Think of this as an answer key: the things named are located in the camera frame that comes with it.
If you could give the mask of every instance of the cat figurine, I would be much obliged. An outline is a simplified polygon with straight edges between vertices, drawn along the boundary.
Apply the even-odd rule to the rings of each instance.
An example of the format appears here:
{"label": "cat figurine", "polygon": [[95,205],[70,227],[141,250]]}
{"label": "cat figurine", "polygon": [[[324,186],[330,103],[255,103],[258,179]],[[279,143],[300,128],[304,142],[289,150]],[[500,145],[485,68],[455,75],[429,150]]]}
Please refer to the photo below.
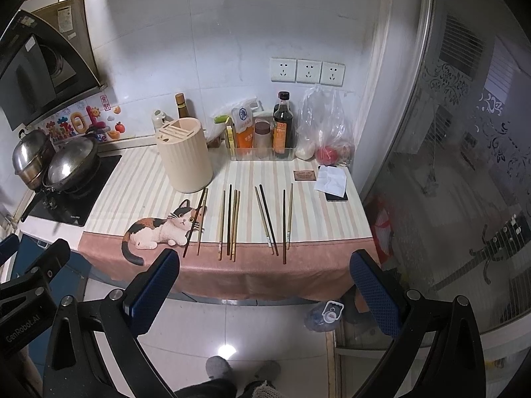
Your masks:
{"label": "cat figurine", "polygon": [[[144,250],[153,250],[160,243],[166,243],[169,246],[186,245],[188,233],[192,232],[196,211],[190,207],[190,200],[186,199],[165,220],[154,218],[138,220],[125,233],[121,241],[121,253],[129,262],[142,266],[144,259],[131,253],[129,243],[132,243],[137,249]],[[199,208],[193,230],[199,228],[202,215],[202,208]]]}

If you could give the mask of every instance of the tomato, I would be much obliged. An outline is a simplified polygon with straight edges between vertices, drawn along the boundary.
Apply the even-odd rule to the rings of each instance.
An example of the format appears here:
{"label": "tomato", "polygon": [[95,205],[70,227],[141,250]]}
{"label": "tomato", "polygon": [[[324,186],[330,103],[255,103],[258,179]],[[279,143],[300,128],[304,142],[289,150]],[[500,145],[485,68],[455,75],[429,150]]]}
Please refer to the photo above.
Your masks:
{"label": "tomato", "polygon": [[315,158],[320,165],[330,166],[335,165],[339,159],[337,150],[331,146],[322,146],[315,153]]}

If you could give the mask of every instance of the wall socket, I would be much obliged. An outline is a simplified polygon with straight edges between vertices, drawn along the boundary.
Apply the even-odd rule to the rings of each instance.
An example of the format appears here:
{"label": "wall socket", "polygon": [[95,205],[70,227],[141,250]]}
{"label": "wall socket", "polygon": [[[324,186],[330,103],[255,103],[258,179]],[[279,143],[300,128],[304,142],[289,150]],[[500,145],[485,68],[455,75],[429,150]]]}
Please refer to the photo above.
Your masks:
{"label": "wall socket", "polygon": [[289,58],[270,58],[269,73],[272,81],[295,82],[297,60]]}
{"label": "wall socket", "polygon": [[297,60],[297,82],[318,84],[321,79],[321,61]]}
{"label": "wall socket", "polygon": [[323,62],[321,69],[321,83],[323,85],[335,85],[341,87],[344,78],[344,64]]}

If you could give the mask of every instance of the person's foot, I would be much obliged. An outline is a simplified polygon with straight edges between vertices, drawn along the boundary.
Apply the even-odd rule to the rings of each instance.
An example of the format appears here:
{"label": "person's foot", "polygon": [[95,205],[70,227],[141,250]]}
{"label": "person's foot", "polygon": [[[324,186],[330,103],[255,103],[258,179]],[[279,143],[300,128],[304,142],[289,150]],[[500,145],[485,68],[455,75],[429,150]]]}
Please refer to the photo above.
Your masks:
{"label": "person's foot", "polygon": [[210,380],[224,378],[234,383],[234,372],[229,363],[221,356],[212,356],[206,360],[206,375]]}
{"label": "person's foot", "polygon": [[274,381],[280,374],[280,365],[275,361],[266,361],[254,374],[255,380]]}

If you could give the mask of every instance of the gas stove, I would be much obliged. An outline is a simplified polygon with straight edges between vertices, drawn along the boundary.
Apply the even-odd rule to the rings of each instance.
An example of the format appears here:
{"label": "gas stove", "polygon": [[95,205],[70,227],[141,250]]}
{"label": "gas stove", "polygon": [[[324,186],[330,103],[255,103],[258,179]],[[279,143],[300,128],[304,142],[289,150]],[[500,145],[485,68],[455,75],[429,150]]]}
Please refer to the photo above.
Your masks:
{"label": "gas stove", "polygon": [[120,159],[121,155],[100,157],[92,177],[82,187],[70,192],[47,195],[29,215],[59,223],[85,226],[92,207]]}

